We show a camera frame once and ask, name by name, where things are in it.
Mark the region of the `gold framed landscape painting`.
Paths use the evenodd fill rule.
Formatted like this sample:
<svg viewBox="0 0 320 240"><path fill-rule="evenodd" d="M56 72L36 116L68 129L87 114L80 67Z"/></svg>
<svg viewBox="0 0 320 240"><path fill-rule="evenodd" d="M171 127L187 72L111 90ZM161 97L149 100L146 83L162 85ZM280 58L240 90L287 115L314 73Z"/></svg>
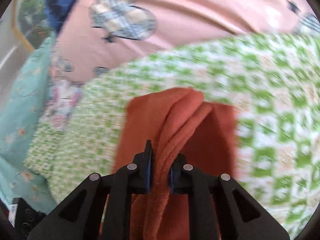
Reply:
<svg viewBox="0 0 320 240"><path fill-rule="evenodd" d="M11 29L25 48L32 52L52 33L43 0L13 0Z"/></svg>

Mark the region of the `pink floral pillow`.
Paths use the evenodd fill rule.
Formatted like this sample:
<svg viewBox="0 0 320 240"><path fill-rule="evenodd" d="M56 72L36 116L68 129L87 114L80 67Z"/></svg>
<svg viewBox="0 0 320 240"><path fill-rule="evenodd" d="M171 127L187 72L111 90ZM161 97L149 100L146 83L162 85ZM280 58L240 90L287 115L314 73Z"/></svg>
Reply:
<svg viewBox="0 0 320 240"><path fill-rule="evenodd" d="M83 96L82 85L66 79L56 79L49 86L49 99L44 104L41 121L50 128L63 132L73 113L74 107Z"/></svg>

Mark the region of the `orange knit sweater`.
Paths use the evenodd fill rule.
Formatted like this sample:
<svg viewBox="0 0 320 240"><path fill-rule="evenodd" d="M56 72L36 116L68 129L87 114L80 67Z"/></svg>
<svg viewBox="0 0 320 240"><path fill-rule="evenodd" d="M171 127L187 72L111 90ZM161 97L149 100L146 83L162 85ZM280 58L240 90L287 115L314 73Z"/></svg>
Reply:
<svg viewBox="0 0 320 240"><path fill-rule="evenodd" d="M130 239L189 239L188 197L172 194L169 171L179 154L203 173L234 175L233 107L206 102L192 88L172 88L134 98L126 108L113 170L126 167L151 141L151 189L135 194Z"/></svg>

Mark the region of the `green white patterned quilt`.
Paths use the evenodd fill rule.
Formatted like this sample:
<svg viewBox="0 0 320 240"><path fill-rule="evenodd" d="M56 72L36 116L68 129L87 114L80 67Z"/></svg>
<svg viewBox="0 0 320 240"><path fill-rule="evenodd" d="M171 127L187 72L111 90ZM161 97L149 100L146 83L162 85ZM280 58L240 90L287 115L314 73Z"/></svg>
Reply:
<svg viewBox="0 0 320 240"><path fill-rule="evenodd" d="M319 204L319 39L309 35L190 44L103 72L63 132L40 120L25 166L60 202L87 174L112 172L127 104L173 87L234 107L236 179L296 237Z"/></svg>

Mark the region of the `pink duvet with plaid hearts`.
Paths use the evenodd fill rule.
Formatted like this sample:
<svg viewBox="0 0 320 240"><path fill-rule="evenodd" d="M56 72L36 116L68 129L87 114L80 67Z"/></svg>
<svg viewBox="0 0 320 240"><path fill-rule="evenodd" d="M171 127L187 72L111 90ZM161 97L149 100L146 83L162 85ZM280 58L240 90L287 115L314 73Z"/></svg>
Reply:
<svg viewBox="0 0 320 240"><path fill-rule="evenodd" d="M57 35L49 74L85 83L160 50L298 31L311 15L307 0L76 0Z"/></svg>

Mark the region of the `teal floral pillow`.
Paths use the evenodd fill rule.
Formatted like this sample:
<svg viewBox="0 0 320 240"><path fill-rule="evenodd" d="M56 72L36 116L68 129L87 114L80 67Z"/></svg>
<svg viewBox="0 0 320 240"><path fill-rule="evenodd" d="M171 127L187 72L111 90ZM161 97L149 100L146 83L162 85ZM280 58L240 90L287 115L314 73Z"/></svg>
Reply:
<svg viewBox="0 0 320 240"><path fill-rule="evenodd" d="M48 37L28 57L1 108L1 201L9 206L23 198L37 211L48 213L56 206L46 180L24 165L47 97L50 52Z"/></svg>

